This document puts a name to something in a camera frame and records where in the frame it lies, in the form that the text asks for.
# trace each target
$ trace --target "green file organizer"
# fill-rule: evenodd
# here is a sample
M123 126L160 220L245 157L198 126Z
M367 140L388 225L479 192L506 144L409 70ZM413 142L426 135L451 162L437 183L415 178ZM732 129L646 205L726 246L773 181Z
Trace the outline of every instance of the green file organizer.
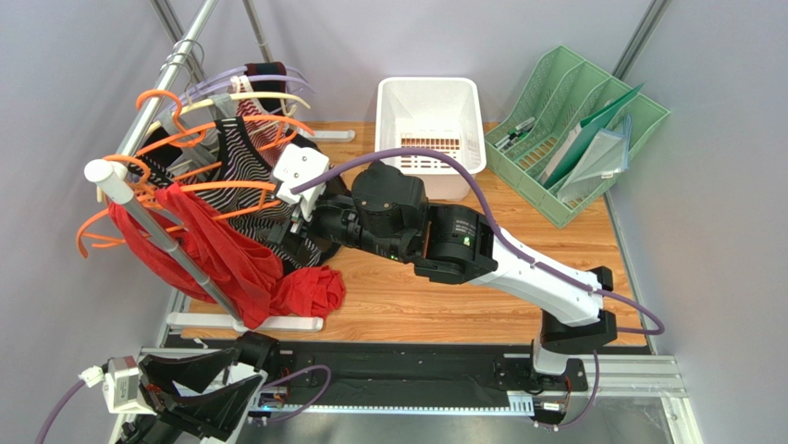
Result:
M550 157L569 131L584 117L632 88L608 72L588 62L565 46L543 55L525 84L523 93L506 120L485 135L487 166L558 228L565 227L597 197L607 191L618 176L602 182L585 198L562 203L556 197L563 185L545 189L536 181ZM629 160L640 153L651 134L671 112L638 94L622 108L607 128L615 128L627 114L633 117ZM505 150L495 142L529 117L536 123L523 139Z

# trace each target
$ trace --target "white backdrop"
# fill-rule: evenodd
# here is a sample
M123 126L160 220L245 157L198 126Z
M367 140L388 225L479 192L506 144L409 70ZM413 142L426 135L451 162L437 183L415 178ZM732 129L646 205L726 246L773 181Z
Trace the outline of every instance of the white backdrop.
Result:
M82 169L113 154L171 44L148 2L0 3L0 441L32 443L83 369L153 345L169 290L128 249L77 253L102 209ZM83 388L47 443L101 444Z
M484 121L505 118L538 58L566 44L615 67L648 0L257 0L274 58L317 94L303 120L375 120L377 84L392 76L476 82ZM184 26L199 2L173 0ZM206 70L260 61L240 2L221 2L201 43Z
M672 2L627 78L672 110L612 189L710 444L785 442L788 5Z

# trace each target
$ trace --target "cream hanger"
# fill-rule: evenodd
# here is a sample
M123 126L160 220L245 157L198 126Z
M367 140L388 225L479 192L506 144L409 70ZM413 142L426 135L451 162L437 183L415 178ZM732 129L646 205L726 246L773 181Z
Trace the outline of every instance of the cream hanger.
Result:
M286 117L291 117L295 114L295 104L290 106L285 105L286 100L292 100L298 102L299 104L304 105L306 109L310 109L311 107L307 104L301 97L293 94L286 94L283 92L236 92L234 94L230 94L230 99L234 101L245 100L245 99L279 99L282 102L282 112L285 114ZM180 115L183 116L190 111L196 111L198 109L206 108L208 106L213 106L214 101L213 99L205 99L201 100L200 102L184 106L183 109L180 111ZM150 136L154 133L154 131L160 129L162 127L161 122L155 121L151 124L148 128L147 132L145 132L145 137Z

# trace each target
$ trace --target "metal pole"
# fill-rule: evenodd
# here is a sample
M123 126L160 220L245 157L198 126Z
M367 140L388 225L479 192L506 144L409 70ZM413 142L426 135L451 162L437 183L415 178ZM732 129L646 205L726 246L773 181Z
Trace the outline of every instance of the metal pole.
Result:
M178 15L175 13L172 4L169 3L169 0L151 0L151 6L154 7L154 11L156 15L159 16L159 20L161 20L162 26L164 26L165 32L169 35L172 43L178 43L183 35L183 26L180 25L180 20L178 20ZM186 61L186 64L189 66L191 76L195 83L205 80L205 71L203 67L196 62L195 56L190 57Z
M232 301L228 299L225 293L215 284L215 282L210 277L208 277L208 275L206 275L202 269L194 263L193 260L191 260L189 255L186 254L182 248L180 248L180 245L175 240L173 240L159 224L156 223L156 221L151 217L150 213L148 213L148 210L142 206L140 201L137 199L131 199L122 205L123 208L129 212L131 217L134 217L134 219L140 223L142 228L150 233L151 238L156 240L157 246L172 256L172 258L175 259L176 262L178 262L180 266L182 266L183 269L194 278L195 281L197 281L200 287L203 287L203 290L205 290L206 293L214 298L216 303L227 310L233 319L241 322L238 310L236 310Z
M254 8L253 0L243 0L243 7L246 8L246 15L249 16L249 21L252 24L254 38L257 39L257 46L260 47L263 61L265 63L273 62L274 57L271 55L271 49L268 47L268 40L265 39L263 25L260 24L260 17L257 15L257 9Z
M643 51L646 42L648 42L648 38L651 37L651 33L657 28L659 20L662 19L662 15L665 13L665 9L668 8L670 3L671 0L652 0L651 5L648 6L645 15L640 20L640 24L638 24L637 28L634 30L632 39L630 39L629 44L627 44L626 49L624 49L619 63L616 64L616 68L613 69L613 77L618 80L623 80L626 75L629 74L630 69L632 69L634 65L634 61L640 56L640 52Z
M155 89L169 90L172 88L172 84L175 82L175 78L180 72L181 64L185 64L189 60L187 54L194 46L193 41L200 36L200 33L205 27L205 22L211 17L211 13L214 12L214 8L218 1L219 0L205 0L200 10L197 11L197 15L194 16L194 21L189 26L189 30L186 31L180 39L183 40L183 43L175 48L175 52L170 57L169 63L162 67L161 74L159 74L159 78L154 85ZM142 145L142 141L145 139L145 131L148 130L148 127L151 126L151 122L154 121L161 103L161 98L151 97L142 105L140 112L137 113L137 116L131 123L129 132L126 133L126 137L123 138L123 142L121 142L120 146L117 148L118 154L134 155L137 153L140 145Z

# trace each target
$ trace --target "red cloth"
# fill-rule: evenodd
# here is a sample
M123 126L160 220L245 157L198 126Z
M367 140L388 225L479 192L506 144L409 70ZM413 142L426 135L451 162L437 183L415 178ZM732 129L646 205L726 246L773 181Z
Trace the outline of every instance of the red cloth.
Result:
M339 271L327 266L301 268L282 279L282 262L267 247L233 229L219 213L179 185L156 190L156 200L177 217L186 230L172 233L186 254L225 292L243 324L256 328L270 315L326 317L342 305L345 286ZM168 218L151 212L164 228ZM200 301L208 293L169 254L143 236L140 225L122 206L111 203L109 216L131 251L169 285Z

